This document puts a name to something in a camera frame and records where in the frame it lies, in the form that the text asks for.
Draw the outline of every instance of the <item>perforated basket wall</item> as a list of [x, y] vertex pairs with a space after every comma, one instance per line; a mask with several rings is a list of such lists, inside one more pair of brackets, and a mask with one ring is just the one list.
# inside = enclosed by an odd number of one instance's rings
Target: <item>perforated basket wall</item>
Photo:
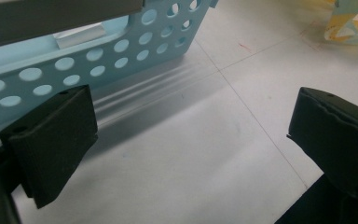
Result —
[[[112, 34], [87, 43], [58, 49], [49, 35], [0, 47], [0, 124], [57, 92], [84, 84], [96, 88], [184, 54], [216, 3], [146, 0], [142, 12], [106, 21]], [[126, 23], [121, 30], [117, 21]]]

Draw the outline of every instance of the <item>plastic basket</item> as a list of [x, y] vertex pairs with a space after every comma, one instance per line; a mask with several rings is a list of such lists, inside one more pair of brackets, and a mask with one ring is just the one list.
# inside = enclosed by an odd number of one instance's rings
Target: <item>plastic basket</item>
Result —
[[216, 3], [146, 0], [141, 12], [104, 21], [107, 35], [96, 40], [58, 49], [47, 35], [0, 47], [0, 124], [65, 89], [93, 89], [183, 55]]

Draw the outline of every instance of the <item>tile floor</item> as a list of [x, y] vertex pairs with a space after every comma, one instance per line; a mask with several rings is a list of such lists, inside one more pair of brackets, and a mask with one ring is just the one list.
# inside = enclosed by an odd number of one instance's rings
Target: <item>tile floor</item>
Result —
[[322, 174], [285, 137], [298, 89], [358, 105], [358, 47], [324, 41], [329, 13], [221, 0], [184, 57], [93, 93], [99, 141], [56, 202], [16, 189], [23, 223], [274, 223]]

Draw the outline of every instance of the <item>light blue plastic basket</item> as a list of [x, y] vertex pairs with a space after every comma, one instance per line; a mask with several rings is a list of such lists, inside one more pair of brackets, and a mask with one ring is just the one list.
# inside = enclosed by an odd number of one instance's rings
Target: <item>light blue plastic basket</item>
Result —
[[104, 21], [107, 35], [96, 40], [58, 49], [46, 35], [0, 47], [0, 124], [57, 92], [85, 84], [93, 89], [183, 55], [216, 4], [146, 0], [142, 12]]

